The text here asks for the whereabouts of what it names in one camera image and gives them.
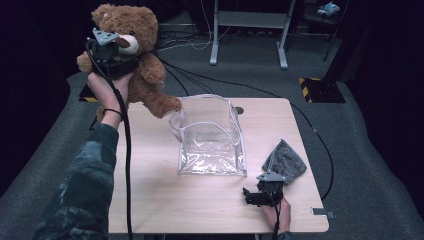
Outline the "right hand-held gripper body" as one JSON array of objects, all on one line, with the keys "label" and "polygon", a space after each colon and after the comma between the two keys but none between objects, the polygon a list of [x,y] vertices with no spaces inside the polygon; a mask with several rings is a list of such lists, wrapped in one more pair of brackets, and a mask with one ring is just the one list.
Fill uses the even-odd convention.
[{"label": "right hand-held gripper body", "polygon": [[257,177],[260,193],[258,205],[278,205],[284,194],[283,186],[285,178],[273,171],[266,171]]}]

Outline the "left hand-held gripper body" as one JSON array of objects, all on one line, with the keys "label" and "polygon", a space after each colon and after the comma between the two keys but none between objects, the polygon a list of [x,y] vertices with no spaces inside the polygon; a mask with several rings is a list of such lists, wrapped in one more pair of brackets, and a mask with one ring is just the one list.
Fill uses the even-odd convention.
[{"label": "left hand-held gripper body", "polygon": [[88,38],[85,44],[94,72],[110,79],[117,79],[119,67],[116,57],[118,56],[117,40],[119,35],[92,29],[92,38]]}]

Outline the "brown teddy bear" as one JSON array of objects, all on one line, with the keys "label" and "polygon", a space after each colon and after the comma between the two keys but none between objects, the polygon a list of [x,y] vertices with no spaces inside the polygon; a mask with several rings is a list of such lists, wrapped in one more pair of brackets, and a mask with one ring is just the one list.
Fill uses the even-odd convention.
[{"label": "brown teddy bear", "polygon": [[[180,110],[182,104],[178,98],[161,92],[165,68],[152,53],[158,31],[154,13],[146,7],[102,4],[92,12],[92,20],[95,28],[119,35],[118,62],[135,57],[139,60],[139,67],[131,72],[127,102],[143,103],[157,118]],[[77,57],[77,64],[82,72],[94,72],[86,50]]]}]

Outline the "grey speckled cloth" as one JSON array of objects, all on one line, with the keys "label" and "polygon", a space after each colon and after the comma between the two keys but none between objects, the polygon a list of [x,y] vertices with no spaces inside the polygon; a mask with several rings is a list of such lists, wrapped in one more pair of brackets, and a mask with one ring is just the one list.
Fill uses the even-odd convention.
[{"label": "grey speckled cloth", "polygon": [[288,186],[306,172],[307,166],[297,152],[283,139],[269,154],[262,165],[264,171],[273,171],[285,178]]}]

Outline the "clear plastic bag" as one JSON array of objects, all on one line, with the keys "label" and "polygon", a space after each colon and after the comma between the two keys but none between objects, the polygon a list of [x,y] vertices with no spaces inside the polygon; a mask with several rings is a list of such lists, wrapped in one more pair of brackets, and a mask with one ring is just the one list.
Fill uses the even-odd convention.
[{"label": "clear plastic bag", "polygon": [[181,99],[169,125],[180,143],[179,175],[247,176],[237,108],[218,95]]}]

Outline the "person's right hand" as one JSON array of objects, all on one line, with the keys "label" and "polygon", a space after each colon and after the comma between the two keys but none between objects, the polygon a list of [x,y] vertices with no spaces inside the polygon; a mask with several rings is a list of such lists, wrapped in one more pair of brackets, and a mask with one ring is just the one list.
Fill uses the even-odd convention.
[{"label": "person's right hand", "polygon": [[272,230],[277,229],[278,234],[283,234],[290,230],[291,205],[285,198],[281,200],[277,208],[261,206],[261,210]]}]

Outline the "person's left hand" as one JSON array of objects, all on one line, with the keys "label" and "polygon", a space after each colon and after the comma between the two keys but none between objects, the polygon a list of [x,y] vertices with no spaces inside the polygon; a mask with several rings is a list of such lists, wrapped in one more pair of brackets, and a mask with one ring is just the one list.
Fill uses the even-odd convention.
[{"label": "person's left hand", "polygon": [[127,103],[129,80],[132,73],[126,74],[117,80],[112,81],[112,86],[101,76],[90,73],[88,75],[88,87],[94,93],[101,104],[104,115],[112,113],[122,113],[118,97],[122,98],[124,104]]}]

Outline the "black striped stand base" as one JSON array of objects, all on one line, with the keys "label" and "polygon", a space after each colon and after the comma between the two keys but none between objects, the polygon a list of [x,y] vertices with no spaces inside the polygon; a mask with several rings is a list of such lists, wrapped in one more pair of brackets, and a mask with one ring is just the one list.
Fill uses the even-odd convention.
[{"label": "black striped stand base", "polygon": [[79,93],[79,100],[82,102],[96,102],[97,98],[95,97],[91,89],[88,87],[88,85],[85,85]]},{"label": "black striped stand base", "polygon": [[345,103],[336,83],[320,78],[299,78],[302,94],[309,103]]}]

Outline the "grey tape tab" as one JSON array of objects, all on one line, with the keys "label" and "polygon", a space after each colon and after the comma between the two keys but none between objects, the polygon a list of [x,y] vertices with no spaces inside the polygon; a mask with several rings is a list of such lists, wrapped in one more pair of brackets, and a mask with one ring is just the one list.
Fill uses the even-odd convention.
[{"label": "grey tape tab", "polygon": [[334,212],[327,211],[324,208],[311,208],[311,212],[313,215],[326,216],[328,219],[334,219],[336,216]]}]

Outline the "dark curtain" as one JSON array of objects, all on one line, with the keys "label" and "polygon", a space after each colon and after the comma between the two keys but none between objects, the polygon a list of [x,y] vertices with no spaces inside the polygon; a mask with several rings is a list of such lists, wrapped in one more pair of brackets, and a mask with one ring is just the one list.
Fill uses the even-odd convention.
[{"label": "dark curtain", "polygon": [[362,0],[353,19],[367,42],[348,87],[374,147],[424,211],[424,0]]},{"label": "dark curtain", "polygon": [[0,0],[0,196],[68,99],[79,19],[72,0]]}]

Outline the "dark shelf cart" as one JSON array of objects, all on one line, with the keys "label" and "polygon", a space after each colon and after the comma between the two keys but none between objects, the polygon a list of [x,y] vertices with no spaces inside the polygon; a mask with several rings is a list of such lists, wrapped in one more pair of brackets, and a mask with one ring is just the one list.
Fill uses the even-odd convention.
[{"label": "dark shelf cart", "polygon": [[[329,2],[333,2],[334,4],[338,5],[340,7],[340,10],[337,13],[331,15],[330,17],[318,14],[318,8],[321,5],[325,5]],[[316,0],[315,3],[310,3],[306,2],[306,0],[301,0],[301,4],[292,15],[292,23],[289,28],[290,37],[286,42],[286,50],[289,50],[290,44],[292,43],[292,40],[296,34],[298,24],[301,21],[304,21],[318,30],[327,29],[327,34],[329,35],[329,46],[323,58],[323,60],[326,61],[330,50],[333,47],[335,38],[338,35],[340,26],[347,12],[347,9],[349,8],[350,2],[351,0]]]}]

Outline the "blue and white item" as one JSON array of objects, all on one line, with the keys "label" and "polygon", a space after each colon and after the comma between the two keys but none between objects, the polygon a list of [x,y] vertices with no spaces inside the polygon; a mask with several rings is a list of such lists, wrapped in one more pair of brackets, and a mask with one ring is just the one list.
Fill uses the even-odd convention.
[{"label": "blue and white item", "polygon": [[337,13],[339,10],[340,7],[338,5],[334,4],[333,2],[329,2],[325,5],[321,5],[318,8],[317,13],[326,17],[330,17],[331,15]]}]

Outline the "white metal desk frame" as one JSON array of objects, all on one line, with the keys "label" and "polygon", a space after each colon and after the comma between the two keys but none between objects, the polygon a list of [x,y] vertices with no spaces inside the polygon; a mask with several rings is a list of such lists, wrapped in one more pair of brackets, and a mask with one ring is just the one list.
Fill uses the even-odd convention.
[{"label": "white metal desk frame", "polygon": [[282,30],[281,39],[276,43],[276,47],[280,68],[287,70],[288,62],[285,55],[285,41],[288,36],[288,30],[291,23],[295,3],[296,0],[289,0],[288,10],[285,13],[260,13],[223,11],[219,9],[219,0],[214,0],[213,43],[209,64],[214,66],[218,61],[218,30],[220,26],[268,28]]}]

